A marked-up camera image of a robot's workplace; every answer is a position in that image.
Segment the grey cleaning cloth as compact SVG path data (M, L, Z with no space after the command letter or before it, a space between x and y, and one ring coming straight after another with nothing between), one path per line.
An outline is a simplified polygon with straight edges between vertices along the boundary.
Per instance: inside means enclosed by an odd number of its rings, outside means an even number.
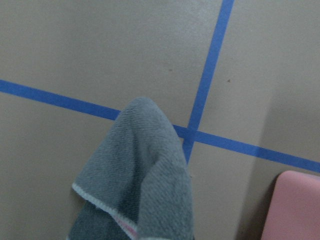
M120 113L72 189L85 204L69 240L192 240L191 178L172 124L149 98Z

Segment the pink plastic bin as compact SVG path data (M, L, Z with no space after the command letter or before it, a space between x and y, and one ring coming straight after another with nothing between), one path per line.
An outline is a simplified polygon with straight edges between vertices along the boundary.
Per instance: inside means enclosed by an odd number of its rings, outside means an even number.
M320 177L285 171L276 179L262 240L320 238Z

